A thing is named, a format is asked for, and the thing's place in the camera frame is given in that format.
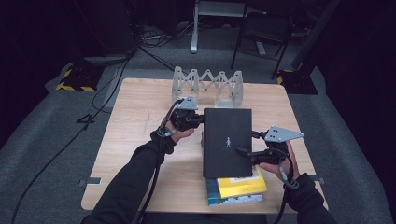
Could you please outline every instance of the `gray carpet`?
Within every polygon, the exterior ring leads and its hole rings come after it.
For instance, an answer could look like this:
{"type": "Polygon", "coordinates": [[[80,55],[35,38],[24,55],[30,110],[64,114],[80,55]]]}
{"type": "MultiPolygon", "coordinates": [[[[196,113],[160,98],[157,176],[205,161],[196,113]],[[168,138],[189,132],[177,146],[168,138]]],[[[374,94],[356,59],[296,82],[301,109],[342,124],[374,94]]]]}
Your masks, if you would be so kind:
{"type": "MultiPolygon", "coordinates": [[[[146,50],[185,71],[196,68],[201,73],[210,69],[216,74],[223,70],[229,75],[233,73],[229,66],[236,34],[237,31],[227,28],[204,30],[200,33],[196,54],[190,54],[190,36],[146,50]]],[[[290,44],[280,66],[282,69],[290,68],[301,47],[299,43],[296,40],[290,44]]],[[[274,67],[275,62],[243,53],[236,57],[235,69],[243,72],[245,82],[276,84],[270,79],[274,67]]],[[[55,91],[64,69],[47,83],[47,98],[0,150],[0,223],[10,223],[18,199],[30,181],[83,127],[76,121],[96,113],[92,101],[100,107],[113,91],[114,86],[107,83],[120,72],[118,68],[119,65],[106,68],[98,85],[98,89],[104,89],[99,92],[55,91]]],[[[172,78],[173,72],[166,69],[139,50],[123,76],[172,78]]],[[[330,212],[338,223],[392,223],[382,185],[326,96],[323,76],[316,69],[311,77],[319,95],[290,95],[289,98],[305,133],[304,140],[317,174],[326,181],[322,188],[330,212]]],[[[84,189],[78,186],[78,181],[90,176],[109,117],[107,113],[99,113],[95,123],[49,165],[21,202],[16,223],[79,223],[89,214],[80,206],[84,189]]],[[[275,217],[268,216],[269,223],[275,217]]],[[[281,223],[296,223],[295,218],[295,215],[285,215],[281,223]]]]}

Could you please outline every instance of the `wooden table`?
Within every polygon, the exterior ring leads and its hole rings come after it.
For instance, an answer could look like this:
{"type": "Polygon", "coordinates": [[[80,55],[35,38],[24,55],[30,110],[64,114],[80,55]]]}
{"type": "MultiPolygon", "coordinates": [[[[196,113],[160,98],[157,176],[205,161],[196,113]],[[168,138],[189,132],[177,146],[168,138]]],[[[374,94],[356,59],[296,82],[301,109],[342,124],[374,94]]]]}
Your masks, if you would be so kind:
{"type": "MultiPolygon", "coordinates": [[[[115,103],[110,121],[100,146],[91,177],[101,177],[100,185],[87,186],[81,205],[92,210],[109,182],[129,161],[134,150],[149,140],[149,134],[158,128],[166,115],[171,100],[172,80],[125,78],[115,103]]],[[[214,107],[213,91],[200,92],[198,114],[204,108],[214,107]]],[[[252,109],[253,130],[266,131],[271,125],[299,132],[288,95],[280,85],[244,83],[243,108],[252,109]]],[[[263,171],[268,190],[260,203],[234,204],[209,207],[207,205],[201,131],[179,141],[172,155],[165,156],[157,187],[147,211],[193,213],[264,213],[279,211],[283,188],[275,175],[263,171]]],[[[253,140],[253,150],[264,150],[262,140],[253,140]]],[[[304,139],[291,141],[301,173],[315,175],[304,139]]],[[[286,213],[293,212],[288,206],[286,213]]]]}

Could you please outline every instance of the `yellow and black tape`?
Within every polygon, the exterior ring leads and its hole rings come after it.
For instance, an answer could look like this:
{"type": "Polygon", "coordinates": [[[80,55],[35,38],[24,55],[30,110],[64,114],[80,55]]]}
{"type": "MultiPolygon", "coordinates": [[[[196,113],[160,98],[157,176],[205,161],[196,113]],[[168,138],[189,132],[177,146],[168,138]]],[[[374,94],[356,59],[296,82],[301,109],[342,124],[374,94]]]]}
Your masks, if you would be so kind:
{"type": "Polygon", "coordinates": [[[284,73],[293,73],[293,70],[280,70],[276,72],[276,81],[277,84],[282,85],[283,86],[283,78],[282,78],[282,74],[284,73]]]}
{"type": "Polygon", "coordinates": [[[96,91],[96,85],[102,72],[103,69],[93,72],[91,71],[89,74],[83,74],[80,70],[76,71],[73,70],[73,67],[69,67],[56,87],[56,90],[96,91]]]}

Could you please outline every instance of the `chair leg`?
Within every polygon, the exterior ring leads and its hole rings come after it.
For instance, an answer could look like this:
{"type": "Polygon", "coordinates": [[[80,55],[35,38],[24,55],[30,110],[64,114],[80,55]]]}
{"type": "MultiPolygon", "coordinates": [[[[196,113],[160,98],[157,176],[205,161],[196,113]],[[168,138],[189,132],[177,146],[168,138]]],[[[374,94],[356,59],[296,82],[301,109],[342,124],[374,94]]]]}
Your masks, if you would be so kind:
{"type": "Polygon", "coordinates": [[[239,47],[241,46],[241,34],[238,34],[238,37],[236,39],[236,45],[235,45],[235,49],[233,50],[233,60],[231,61],[231,69],[233,70],[233,63],[235,62],[235,56],[236,56],[236,52],[238,51],[239,47]]]}
{"type": "Polygon", "coordinates": [[[288,45],[288,44],[285,44],[285,45],[283,46],[282,52],[280,53],[279,59],[277,60],[276,67],[275,67],[274,73],[273,73],[272,76],[271,76],[271,79],[274,79],[274,77],[276,76],[277,68],[279,67],[280,62],[282,61],[283,54],[285,54],[287,45],[288,45]]]}
{"type": "Polygon", "coordinates": [[[282,46],[279,46],[279,48],[277,48],[277,51],[275,53],[275,57],[277,56],[277,54],[280,52],[280,49],[282,48],[282,46]]]}

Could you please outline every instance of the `chair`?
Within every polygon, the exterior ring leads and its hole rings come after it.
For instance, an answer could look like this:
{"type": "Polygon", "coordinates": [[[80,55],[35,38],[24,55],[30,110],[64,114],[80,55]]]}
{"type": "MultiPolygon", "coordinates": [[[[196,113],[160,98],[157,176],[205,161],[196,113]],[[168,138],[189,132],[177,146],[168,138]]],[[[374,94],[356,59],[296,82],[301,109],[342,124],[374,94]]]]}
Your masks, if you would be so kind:
{"type": "Polygon", "coordinates": [[[246,0],[244,16],[241,20],[239,34],[233,52],[235,61],[236,52],[241,46],[242,39],[249,39],[263,44],[278,46],[274,57],[264,57],[277,61],[271,79],[274,79],[277,68],[289,43],[292,26],[290,14],[294,9],[295,0],[246,0]]]}

